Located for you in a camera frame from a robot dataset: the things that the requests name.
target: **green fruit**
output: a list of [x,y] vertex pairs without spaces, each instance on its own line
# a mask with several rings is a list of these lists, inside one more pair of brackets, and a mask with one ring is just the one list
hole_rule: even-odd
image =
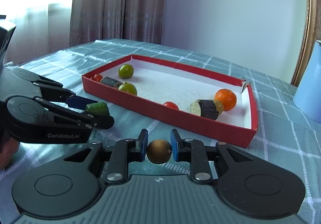
[[129,79],[133,76],[133,74],[134,68],[129,64],[122,65],[118,70],[118,75],[122,79]]
[[118,89],[137,96],[137,90],[131,83],[123,83]]

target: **eggplant piece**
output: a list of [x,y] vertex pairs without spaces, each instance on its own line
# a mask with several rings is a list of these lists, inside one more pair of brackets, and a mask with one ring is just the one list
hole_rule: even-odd
[[190,105],[192,114],[216,120],[223,112],[224,106],[219,100],[196,100]]
[[123,84],[122,82],[115,80],[113,78],[110,78],[108,76],[105,76],[104,78],[102,78],[100,83],[110,86],[110,87],[113,87],[113,88],[117,88],[117,89]]

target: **black device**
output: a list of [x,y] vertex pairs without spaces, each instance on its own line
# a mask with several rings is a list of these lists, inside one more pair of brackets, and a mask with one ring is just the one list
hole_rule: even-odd
[[137,139],[94,142],[20,175],[12,187],[21,213],[14,224],[304,224],[296,213],[305,187],[295,174],[225,142],[181,139],[173,129],[174,160],[189,162],[190,174],[129,175],[147,143],[142,129]]
[[85,111],[87,104],[97,101],[77,96],[61,83],[30,71],[4,67],[4,54],[14,30],[15,24],[0,19],[0,139],[6,130],[27,143],[86,143],[93,127],[113,126],[112,116]]

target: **cardboard tray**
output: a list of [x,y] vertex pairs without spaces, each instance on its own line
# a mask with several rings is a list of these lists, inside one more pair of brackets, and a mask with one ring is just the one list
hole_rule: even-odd
[[[123,64],[134,67],[132,78],[122,80]],[[132,83],[138,96],[92,80],[95,74]],[[82,75],[84,90],[94,96],[145,116],[213,139],[247,147],[257,132],[257,107],[251,85],[241,93],[243,80],[190,65],[157,58],[129,55]],[[211,120],[189,113],[196,99],[212,99],[222,88],[237,96],[236,106]],[[179,111],[163,106],[174,102]]]

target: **red cherry tomato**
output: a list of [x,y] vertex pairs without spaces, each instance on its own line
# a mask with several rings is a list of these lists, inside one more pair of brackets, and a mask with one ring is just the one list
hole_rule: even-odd
[[97,81],[98,83],[100,83],[100,81],[102,80],[102,78],[104,78],[101,74],[97,74],[94,75],[94,77],[92,78],[94,81]]
[[163,105],[167,106],[169,108],[175,109],[175,110],[179,110],[179,107],[176,104],[172,103],[172,102],[166,102]]

